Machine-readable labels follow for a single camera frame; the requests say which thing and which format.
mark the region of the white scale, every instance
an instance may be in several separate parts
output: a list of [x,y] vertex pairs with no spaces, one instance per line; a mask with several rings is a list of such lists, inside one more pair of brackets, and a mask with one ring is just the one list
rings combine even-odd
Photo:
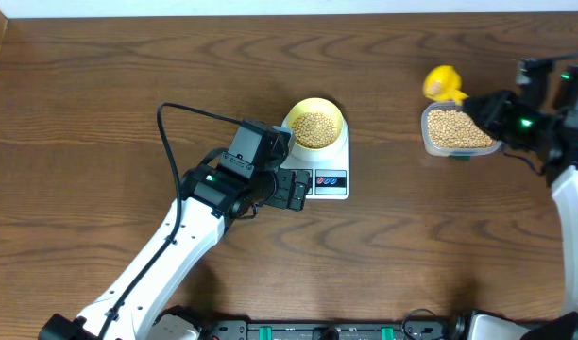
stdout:
[[[329,109],[329,106],[332,106],[333,110],[339,112],[339,109],[333,103],[319,98],[303,100],[292,111],[304,111],[304,106],[307,108],[318,106],[322,110]],[[282,122],[284,128],[287,128],[287,118]],[[305,161],[302,159],[303,157],[296,157],[299,150],[296,150],[297,145],[294,145],[292,152],[280,166],[283,169],[304,170],[310,173],[311,189],[306,198],[346,199],[349,196],[349,129],[343,116],[341,116],[341,119],[343,120],[342,136],[338,139],[343,139],[344,134],[346,139],[343,145],[335,148],[337,151],[333,151],[331,154],[327,151],[324,160]]]

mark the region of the wooden table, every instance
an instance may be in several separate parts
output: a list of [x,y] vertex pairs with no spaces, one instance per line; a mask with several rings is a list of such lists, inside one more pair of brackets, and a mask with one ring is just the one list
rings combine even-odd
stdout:
[[[74,317],[174,199],[163,100],[279,124],[341,104],[351,197],[233,225],[172,300],[253,319],[401,319],[425,307],[552,318],[559,220],[544,179],[501,155],[423,148],[425,75],[514,88],[515,60],[578,50],[578,14],[13,20],[0,57],[0,339]],[[236,126],[165,117],[180,173]]]

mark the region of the yellow scoop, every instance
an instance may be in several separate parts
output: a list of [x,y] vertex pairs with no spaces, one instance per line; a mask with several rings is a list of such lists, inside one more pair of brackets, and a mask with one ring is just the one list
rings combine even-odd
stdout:
[[452,66],[442,65],[434,68],[423,83],[423,94],[433,101],[454,101],[463,104],[467,94],[461,89],[461,77]]

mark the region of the container of beans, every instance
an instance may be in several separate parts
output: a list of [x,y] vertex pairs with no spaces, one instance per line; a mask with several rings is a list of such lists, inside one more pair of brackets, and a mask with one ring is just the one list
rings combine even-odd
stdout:
[[306,162],[332,158],[344,146],[348,125],[329,100],[308,98],[297,103],[282,122],[296,134],[291,154]]
[[430,105],[421,116],[421,133],[426,151],[435,156],[482,156],[501,147],[454,102]]

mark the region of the clear plastic container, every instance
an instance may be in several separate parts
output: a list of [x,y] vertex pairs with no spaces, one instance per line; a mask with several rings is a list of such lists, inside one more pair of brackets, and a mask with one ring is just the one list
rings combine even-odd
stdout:
[[428,130],[428,115],[432,110],[443,111],[460,111],[461,107],[454,102],[440,102],[432,103],[421,115],[421,134],[423,135],[423,143],[425,150],[430,155],[434,156],[482,156],[491,154],[501,147],[501,142],[495,141],[490,147],[485,148],[449,148],[440,147],[432,142],[430,131]]

